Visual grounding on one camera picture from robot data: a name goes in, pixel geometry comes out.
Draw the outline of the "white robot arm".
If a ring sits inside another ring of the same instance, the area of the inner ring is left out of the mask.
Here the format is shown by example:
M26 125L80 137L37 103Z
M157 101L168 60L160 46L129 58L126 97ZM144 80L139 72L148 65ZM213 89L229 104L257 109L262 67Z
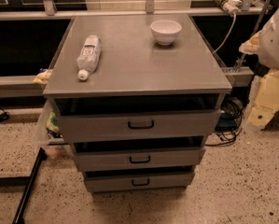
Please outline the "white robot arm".
M256 54L258 62L269 69L263 77L254 77L244 113L247 129L262 130L279 111L279 8L259 32L239 47L239 51Z

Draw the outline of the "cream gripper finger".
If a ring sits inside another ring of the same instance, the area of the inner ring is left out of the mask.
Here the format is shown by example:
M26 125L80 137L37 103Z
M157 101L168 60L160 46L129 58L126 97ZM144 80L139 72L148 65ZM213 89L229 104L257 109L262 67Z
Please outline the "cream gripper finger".
M246 123L264 129L279 111L279 70L270 70L264 77L255 76L246 109Z

